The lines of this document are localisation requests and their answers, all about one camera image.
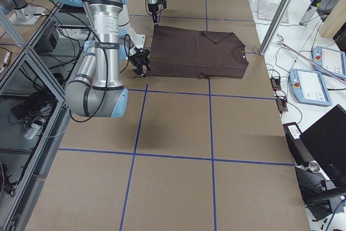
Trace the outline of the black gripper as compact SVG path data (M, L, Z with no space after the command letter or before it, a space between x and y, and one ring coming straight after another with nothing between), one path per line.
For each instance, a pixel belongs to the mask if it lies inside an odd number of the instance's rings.
M135 53L129 57L131 64L134 66L132 70L136 75L146 77L147 75L143 71L143 66L145 66L147 70L150 70L150 50L134 48L134 51Z
M157 17L158 11L159 11L158 3L148 4L148 12L152 16L154 26L158 26L158 17Z

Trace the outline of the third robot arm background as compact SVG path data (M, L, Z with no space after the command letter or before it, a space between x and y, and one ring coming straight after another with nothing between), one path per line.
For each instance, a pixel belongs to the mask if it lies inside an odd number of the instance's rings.
M1 0L1 12L8 15L12 11L9 21L13 25L33 26L41 16L44 8L31 6L26 0Z

